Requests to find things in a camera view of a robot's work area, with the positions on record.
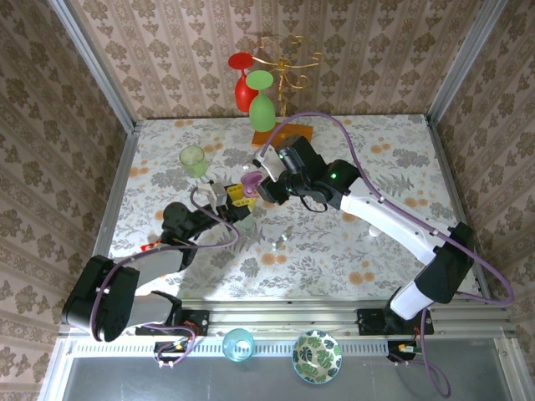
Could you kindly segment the pink small cup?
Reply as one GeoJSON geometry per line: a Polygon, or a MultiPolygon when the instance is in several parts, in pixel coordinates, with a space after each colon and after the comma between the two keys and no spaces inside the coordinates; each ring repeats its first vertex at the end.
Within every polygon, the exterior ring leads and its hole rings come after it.
{"type": "Polygon", "coordinates": [[[260,171],[246,173],[241,178],[242,191],[245,197],[257,197],[257,187],[262,183],[263,175],[260,171]]]}

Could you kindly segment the green translucent cup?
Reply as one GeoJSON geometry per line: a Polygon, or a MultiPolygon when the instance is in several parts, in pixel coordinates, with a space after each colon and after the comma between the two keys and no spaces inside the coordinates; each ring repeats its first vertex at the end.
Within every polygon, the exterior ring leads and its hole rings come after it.
{"type": "Polygon", "coordinates": [[[203,148],[189,145],[179,154],[179,160],[188,175],[194,178],[202,177],[207,171],[207,162],[203,148]]]}

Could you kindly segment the green plastic wine glass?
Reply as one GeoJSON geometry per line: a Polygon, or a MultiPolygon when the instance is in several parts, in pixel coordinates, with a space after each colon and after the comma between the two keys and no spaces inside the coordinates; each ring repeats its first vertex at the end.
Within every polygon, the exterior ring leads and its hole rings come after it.
{"type": "Polygon", "coordinates": [[[264,91],[273,85],[274,78],[271,73],[264,70],[251,72],[246,79],[250,89],[257,91],[256,97],[249,107],[250,124],[255,131],[267,132],[275,127],[276,114],[272,100],[264,91]]]}

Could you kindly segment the red plastic wine glass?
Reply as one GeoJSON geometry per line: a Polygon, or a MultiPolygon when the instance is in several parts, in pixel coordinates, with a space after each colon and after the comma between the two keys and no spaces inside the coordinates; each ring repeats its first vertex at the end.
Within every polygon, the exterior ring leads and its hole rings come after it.
{"type": "Polygon", "coordinates": [[[257,96],[258,91],[251,89],[247,85],[246,70],[251,68],[254,64],[254,59],[250,53],[234,53],[228,59],[228,65],[231,69],[238,70],[241,75],[235,85],[235,100],[237,108],[243,113],[248,113],[251,102],[257,96]]]}

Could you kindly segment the blue translucent cup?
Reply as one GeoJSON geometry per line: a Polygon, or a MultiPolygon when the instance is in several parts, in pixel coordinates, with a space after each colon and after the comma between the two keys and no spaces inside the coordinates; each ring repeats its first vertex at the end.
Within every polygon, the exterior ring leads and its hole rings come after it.
{"type": "Polygon", "coordinates": [[[228,332],[222,341],[222,352],[232,362],[245,362],[254,353],[255,341],[252,334],[243,328],[228,332]]]}

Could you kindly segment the grey metal shelf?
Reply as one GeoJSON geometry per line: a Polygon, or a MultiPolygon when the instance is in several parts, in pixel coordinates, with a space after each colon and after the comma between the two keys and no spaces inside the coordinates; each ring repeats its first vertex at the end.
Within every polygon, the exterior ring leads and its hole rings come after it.
{"type": "Polygon", "coordinates": [[[488,364],[449,369],[451,397],[443,399],[421,366],[345,358],[326,384],[301,379],[289,358],[192,358],[158,368],[148,358],[81,358],[62,401],[511,401],[502,375],[488,364]]]}

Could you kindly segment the leaf print bowl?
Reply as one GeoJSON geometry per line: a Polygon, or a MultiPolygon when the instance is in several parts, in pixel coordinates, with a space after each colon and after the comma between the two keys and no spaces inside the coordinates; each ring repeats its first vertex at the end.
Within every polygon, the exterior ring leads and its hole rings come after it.
{"type": "Polygon", "coordinates": [[[309,330],[293,345],[293,368],[308,383],[325,384],[333,380],[342,362],[342,349],[338,341],[323,330],[309,330]]]}

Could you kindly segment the aluminium table side rail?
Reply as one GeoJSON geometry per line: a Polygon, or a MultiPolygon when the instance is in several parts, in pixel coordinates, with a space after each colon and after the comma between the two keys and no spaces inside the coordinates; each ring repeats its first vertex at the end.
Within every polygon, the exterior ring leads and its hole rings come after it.
{"type": "Polygon", "coordinates": [[[133,130],[126,136],[126,141],[120,162],[117,166],[115,179],[111,187],[107,205],[104,211],[103,220],[99,227],[99,233],[94,244],[93,256],[108,256],[112,244],[115,227],[122,199],[125,193],[125,187],[129,178],[130,169],[137,150],[137,144],[142,129],[142,122],[136,123],[133,130]]]}
{"type": "MultiPolygon", "coordinates": [[[[439,136],[436,125],[431,120],[429,116],[424,116],[426,125],[428,127],[432,144],[435,149],[436,158],[441,168],[441,173],[443,175],[444,181],[446,183],[446,188],[451,199],[452,210],[458,221],[469,226],[469,221],[466,218],[466,214],[462,208],[461,197],[456,188],[456,182],[454,180],[451,168],[446,157],[446,152],[441,143],[441,138],[439,136]]],[[[472,265],[472,275],[474,276],[477,283],[477,295],[480,297],[490,298],[491,292],[487,284],[487,279],[485,277],[485,270],[482,268],[479,262],[475,261],[472,265]]]]}

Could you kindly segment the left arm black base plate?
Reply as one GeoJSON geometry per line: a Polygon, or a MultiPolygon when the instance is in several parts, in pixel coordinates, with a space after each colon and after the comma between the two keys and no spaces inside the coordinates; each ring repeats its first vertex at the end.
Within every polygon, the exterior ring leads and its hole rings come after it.
{"type": "Polygon", "coordinates": [[[180,327],[189,327],[197,336],[206,336],[209,328],[210,313],[207,310],[181,309],[173,312],[163,323],[152,323],[152,326],[163,326],[163,329],[154,329],[147,326],[137,327],[138,336],[189,336],[190,333],[180,327]]]}

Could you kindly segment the aluminium mounting rail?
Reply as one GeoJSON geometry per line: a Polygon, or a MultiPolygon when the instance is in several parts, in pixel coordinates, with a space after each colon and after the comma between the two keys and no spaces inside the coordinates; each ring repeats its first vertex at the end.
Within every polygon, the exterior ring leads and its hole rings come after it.
{"type": "MultiPolygon", "coordinates": [[[[185,300],[185,309],[210,312],[209,334],[222,335],[235,327],[244,327],[262,339],[290,338],[311,328],[320,328],[343,339],[358,337],[357,311],[382,308],[382,299],[355,300],[303,298],[283,300],[207,301],[185,300]]],[[[431,308],[434,333],[431,339],[512,338],[515,325],[503,307],[457,299],[431,308]]]]}

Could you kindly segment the black connector bracket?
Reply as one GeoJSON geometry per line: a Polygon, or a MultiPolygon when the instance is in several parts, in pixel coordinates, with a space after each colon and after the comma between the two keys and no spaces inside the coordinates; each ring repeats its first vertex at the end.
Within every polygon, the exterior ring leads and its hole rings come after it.
{"type": "Polygon", "coordinates": [[[195,347],[195,341],[179,340],[175,342],[155,343],[153,358],[158,363],[159,368],[174,368],[195,347]]]}
{"type": "Polygon", "coordinates": [[[416,342],[388,341],[387,347],[389,352],[387,358],[393,363],[409,362],[421,354],[421,348],[417,346],[416,342]]]}

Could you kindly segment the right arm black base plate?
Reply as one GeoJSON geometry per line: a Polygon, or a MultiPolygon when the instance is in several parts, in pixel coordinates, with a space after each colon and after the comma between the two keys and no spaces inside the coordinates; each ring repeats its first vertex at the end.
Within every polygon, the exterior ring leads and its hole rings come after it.
{"type": "Polygon", "coordinates": [[[422,312],[405,320],[387,308],[360,308],[356,311],[356,323],[361,336],[415,334],[420,329],[422,312]]]}

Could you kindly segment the aluminium frame post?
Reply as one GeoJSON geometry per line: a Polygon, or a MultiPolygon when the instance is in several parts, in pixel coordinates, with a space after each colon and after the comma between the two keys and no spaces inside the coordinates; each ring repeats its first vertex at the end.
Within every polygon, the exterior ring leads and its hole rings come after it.
{"type": "Polygon", "coordinates": [[[48,2],[58,15],[60,22],[66,29],[67,34],[73,41],[79,55],[87,65],[126,134],[132,135],[135,132],[136,121],[122,99],[118,87],[106,69],[103,59],[99,56],[95,45],[70,1],[48,0],[48,2]]]}
{"type": "Polygon", "coordinates": [[[508,0],[483,0],[481,9],[426,115],[429,124],[436,126],[446,113],[507,3],[508,0]]]}

